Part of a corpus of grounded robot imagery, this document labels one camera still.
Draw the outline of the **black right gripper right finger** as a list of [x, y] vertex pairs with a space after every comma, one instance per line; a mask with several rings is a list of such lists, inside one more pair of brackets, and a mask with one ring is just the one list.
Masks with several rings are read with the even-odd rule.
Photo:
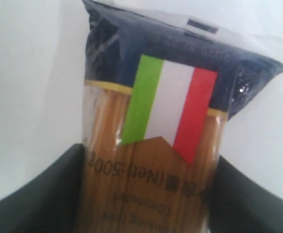
[[220, 157], [210, 195], [212, 233], [283, 233], [283, 199]]

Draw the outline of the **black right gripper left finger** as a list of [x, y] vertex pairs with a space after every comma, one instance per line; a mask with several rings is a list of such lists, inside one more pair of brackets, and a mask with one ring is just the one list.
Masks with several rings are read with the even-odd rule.
[[0, 233], [71, 233], [85, 150], [74, 144], [25, 186], [0, 200]]

